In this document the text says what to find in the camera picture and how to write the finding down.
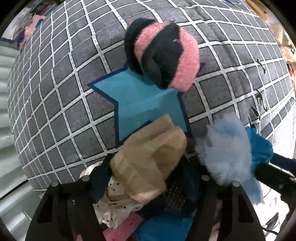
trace black stripe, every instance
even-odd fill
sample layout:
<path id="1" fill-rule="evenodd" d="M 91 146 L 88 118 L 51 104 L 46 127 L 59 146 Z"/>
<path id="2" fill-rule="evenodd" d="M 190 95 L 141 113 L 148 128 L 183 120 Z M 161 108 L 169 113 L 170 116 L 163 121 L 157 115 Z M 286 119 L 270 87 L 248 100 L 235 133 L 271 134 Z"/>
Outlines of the black stripe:
<path id="1" fill-rule="evenodd" d="M 167 89 L 176 74 L 182 52 L 180 27 L 175 23 L 165 26 L 143 53 L 141 62 L 144 74 L 159 89 Z"/>
<path id="2" fill-rule="evenodd" d="M 141 74 L 141 75 L 143 75 L 143 73 L 142 73 L 140 64 L 134 53 L 134 44 L 137 40 L 137 37 L 141 33 L 141 31 L 145 27 L 155 22 L 156 21 L 152 19 L 138 18 L 130 24 L 130 26 L 126 31 L 126 35 L 124 39 L 124 49 L 126 52 L 128 65 L 132 71 L 137 72 L 138 74 Z"/>

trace star print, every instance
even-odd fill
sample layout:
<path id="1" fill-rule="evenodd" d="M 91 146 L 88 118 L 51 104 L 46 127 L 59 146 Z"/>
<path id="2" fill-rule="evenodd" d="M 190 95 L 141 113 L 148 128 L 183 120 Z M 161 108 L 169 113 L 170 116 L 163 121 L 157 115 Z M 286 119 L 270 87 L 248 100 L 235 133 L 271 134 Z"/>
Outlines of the star print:
<path id="1" fill-rule="evenodd" d="M 115 105 L 115 139 L 121 145 L 131 134 L 169 114 L 173 123 L 190 135 L 189 122 L 175 89 L 160 90 L 151 80 L 128 67 L 112 72 L 88 84 Z"/>

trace crumpled beige fabric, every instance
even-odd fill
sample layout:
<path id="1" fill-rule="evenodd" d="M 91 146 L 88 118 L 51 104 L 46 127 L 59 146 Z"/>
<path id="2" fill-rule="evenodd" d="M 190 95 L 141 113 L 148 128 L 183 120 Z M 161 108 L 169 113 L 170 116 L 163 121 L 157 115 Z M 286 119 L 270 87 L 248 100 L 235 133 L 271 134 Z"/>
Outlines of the crumpled beige fabric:
<path id="1" fill-rule="evenodd" d="M 89 175 L 101 164 L 102 161 L 89 166 L 80 174 L 80 178 Z M 125 194 L 123 185 L 112 176 L 104 197 L 93 206 L 99 223 L 105 223 L 109 228 L 115 229 L 130 215 L 130 212 L 139 211 L 143 204 Z"/>
<path id="2" fill-rule="evenodd" d="M 183 130 L 166 114 L 125 141 L 110 162 L 113 175 L 132 199 L 147 204 L 166 189 L 186 142 Z"/>

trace white cloth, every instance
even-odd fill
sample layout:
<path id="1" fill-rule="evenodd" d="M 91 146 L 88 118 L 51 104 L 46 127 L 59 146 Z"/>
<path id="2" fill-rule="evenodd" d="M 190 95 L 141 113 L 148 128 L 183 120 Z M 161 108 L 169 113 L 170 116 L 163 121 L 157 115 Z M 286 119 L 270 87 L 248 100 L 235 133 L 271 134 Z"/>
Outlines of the white cloth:
<path id="1" fill-rule="evenodd" d="M 85 169 L 80 178 L 89 175 L 92 170 L 101 165 L 97 162 Z M 94 210 L 99 223 L 105 223 L 109 228 L 117 228 L 129 215 L 130 212 L 139 211 L 143 204 L 131 199 L 124 192 L 124 187 L 112 176 L 104 197 L 96 204 Z"/>

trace grid pattern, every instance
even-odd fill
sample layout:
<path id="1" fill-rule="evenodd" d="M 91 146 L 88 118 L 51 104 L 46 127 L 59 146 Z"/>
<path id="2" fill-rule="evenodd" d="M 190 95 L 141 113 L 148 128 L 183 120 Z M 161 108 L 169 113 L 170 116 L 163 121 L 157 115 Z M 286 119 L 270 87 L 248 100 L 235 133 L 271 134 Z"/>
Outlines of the grid pattern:
<path id="1" fill-rule="evenodd" d="M 182 96 L 193 137 L 235 112 L 281 145 L 279 154 L 292 155 L 295 95 L 284 58 L 265 23 L 243 1 L 232 2 L 71 0 L 52 13 L 16 59 L 8 85 L 15 146 L 33 188 L 77 180 L 117 151 L 114 105 L 87 84 L 124 66 L 125 29 L 140 17 L 173 21 L 199 43 L 205 65 Z"/>

